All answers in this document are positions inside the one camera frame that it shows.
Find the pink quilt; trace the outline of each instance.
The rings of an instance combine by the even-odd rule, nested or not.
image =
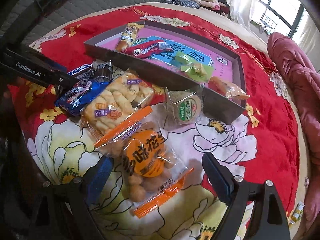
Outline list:
[[[270,36],[268,53],[292,89],[310,147],[312,178],[304,208],[308,230],[320,211],[320,74],[298,45],[280,33]]]

